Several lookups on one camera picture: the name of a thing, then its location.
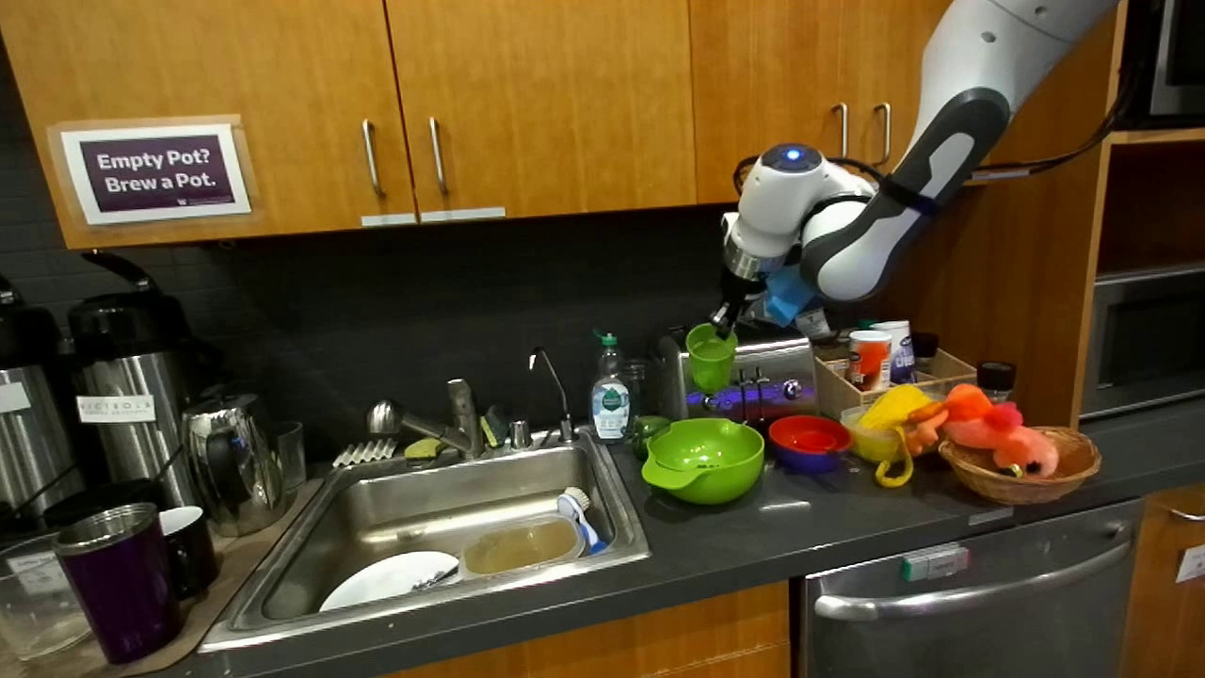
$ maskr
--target kitchen counter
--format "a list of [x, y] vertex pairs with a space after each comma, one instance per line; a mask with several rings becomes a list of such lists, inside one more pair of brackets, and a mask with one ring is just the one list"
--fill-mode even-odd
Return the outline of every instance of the kitchen counter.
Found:
[[610, 447], [639, 509], [651, 548], [648, 563], [280, 642], [238, 655], [197, 655], [181, 675], [381, 675], [1076, 512], [1164, 488], [1205, 483], [1205, 447], [1194, 446], [1205, 442], [1205, 401], [1121, 416], [1085, 430], [1105, 454], [1105, 470], [1057, 505], [1017, 512], [967, 493], [939, 458], [920, 464], [920, 479], [908, 489], [881, 489], [871, 466], [854, 464], [853, 475], [831, 483], [767, 470], [738, 505], [687, 509], [639, 483], [630, 447]]

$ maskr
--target white plate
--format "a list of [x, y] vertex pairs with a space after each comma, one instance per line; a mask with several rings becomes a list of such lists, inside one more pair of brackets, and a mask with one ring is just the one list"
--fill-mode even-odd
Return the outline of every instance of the white plate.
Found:
[[418, 591], [433, 581], [452, 581], [461, 574], [461, 563], [440, 549], [412, 549], [383, 563], [373, 563], [369, 571], [345, 577], [319, 611], [344, 611], [363, 608], [392, 596]]

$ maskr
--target cabinet handle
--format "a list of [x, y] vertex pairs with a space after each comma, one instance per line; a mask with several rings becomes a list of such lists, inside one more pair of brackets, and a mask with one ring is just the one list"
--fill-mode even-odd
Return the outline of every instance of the cabinet handle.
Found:
[[436, 164], [436, 186], [448, 193], [448, 171], [445, 171], [445, 134], [436, 116], [427, 116], [427, 139], [430, 139], [430, 157]]
[[366, 165], [369, 165], [373, 193], [381, 193], [378, 124], [373, 120], [363, 120], [363, 145], [366, 145]]
[[853, 107], [840, 103], [831, 107], [835, 120], [840, 120], [840, 157], [853, 157]]
[[1188, 512], [1188, 509], [1168, 509], [1168, 512], [1188, 522], [1188, 525], [1205, 525], [1205, 512]]
[[881, 124], [881, 157], [876, 164], [890, 164], [894, 157], [894, 116], [898, 116], [894, 103], [873, 107], [873, 116]]

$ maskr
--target white cup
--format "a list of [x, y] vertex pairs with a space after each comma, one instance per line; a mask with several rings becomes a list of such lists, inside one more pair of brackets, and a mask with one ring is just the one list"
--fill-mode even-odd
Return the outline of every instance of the white cup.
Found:
[[853, 373], [854, 387], [881, 391], [894, 385], [894, 334], [890, 331], [853, 331]]
[[886, 331], [894, 334], [894, 357], [890, 357], [890, 385], [894, 381], [908, 381], [913, 368], [917, 368], [917, 355], [913, 355], [913, 319], [881, 319], [881, 324], [871, 324], [871, 331]]

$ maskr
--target dishwasher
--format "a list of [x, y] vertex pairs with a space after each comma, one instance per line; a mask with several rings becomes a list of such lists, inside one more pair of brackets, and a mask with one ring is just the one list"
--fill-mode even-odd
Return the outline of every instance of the dishwasher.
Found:
[[1140, 501], [814, 574], [801, 678], [1112, 678]]

